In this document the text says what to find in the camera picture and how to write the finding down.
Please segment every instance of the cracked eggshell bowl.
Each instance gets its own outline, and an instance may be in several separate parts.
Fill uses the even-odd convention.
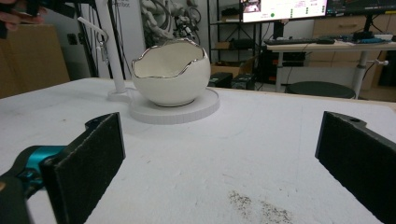
[[[137,90],[161,106],[191,103],[210,79],[210,61],[204,48],[189,39],[147,49],[132,61],[132,68]]]

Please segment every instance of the desk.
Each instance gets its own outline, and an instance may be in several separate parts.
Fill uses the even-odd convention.
[[[126,159],[87,223],[379,223],[315,151],[325,110],[396,142],[396,104],[215,89],[211,116],[151,125],[109,102],[112,90],[88,78],[0,100],[0,173],[23,149],[67,145],[86,121],[120,112]],[[35,223],[55,223],[47,192],[28,203]]]
[[[285,74],[291,73],[291,70],[287,73],[285,72],[285,68],[283,67],[283,53],[284,52],[313,52],[313,51],[360,51],[361,57],[359,59],[358,65],[356,68],[349,69],[349,73],[353,73],[353,77],[351,77],[350,83],[352,89],[356,92],[356,98],[359,97],[359,93],[361,91],[361,83],[364,78],[364,73],[366,71],[366,63],[368,58],[368,51],[372,50],[396,50],[396,43],[385,43],[385,44],[360,44],[353,45],[350,43],[345,43],[341,41],[336,41],[333,45],[319,45],[319,44],[298,44],[298,45],[268,45],[267,49],[272,52],[278,52],[278,64],[276,71],[276,91],[280,91],[280,85],[282,80],[285,78]],[[334,76],[339,75],[342,69],[333,68],[333,67],[325,67],[325,68],[317,68],[317,67],[294,67],[293,72],[300,73],[300,76],[305,76],[307,80],[314,80],[309,78],[315,78],[315,76],[326,76],[326,81],[332,81]]]

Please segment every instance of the wooden cabinet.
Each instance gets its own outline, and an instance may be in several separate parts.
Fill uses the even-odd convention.
[[[322,35],[345,35],[361,32],[366,18],[364,16],[329,18],[326,20],[315,20],[313,37]],[[379,15],[374,19],[374,25],[370,31],[396,33],[396,15]],[[379,57],[380,51],[371,51],[369,61]],[[313,52],[309,55],[309,66],[356,66],[360,58],[359,52]],[[362,90],[369,90],[373,85],[373,79],[381,66],[367,63],[368,71],[361,85]]]

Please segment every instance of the stool seat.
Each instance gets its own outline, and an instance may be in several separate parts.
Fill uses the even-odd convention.
[[[351,99],[355,97],[355,92],[345,86],[331,82],[304,81],[290,84],[286,87],[285,93],[327,96],[336,98]]]

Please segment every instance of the computer monitor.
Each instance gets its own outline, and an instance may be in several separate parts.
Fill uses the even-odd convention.
[[[240,0],[242,22],[307,20],[326,15],[327,0]]]
[[[366,15],[363,32],[369,32],[373,15],[396,13],[396,0],[328,0],[327,16]]]

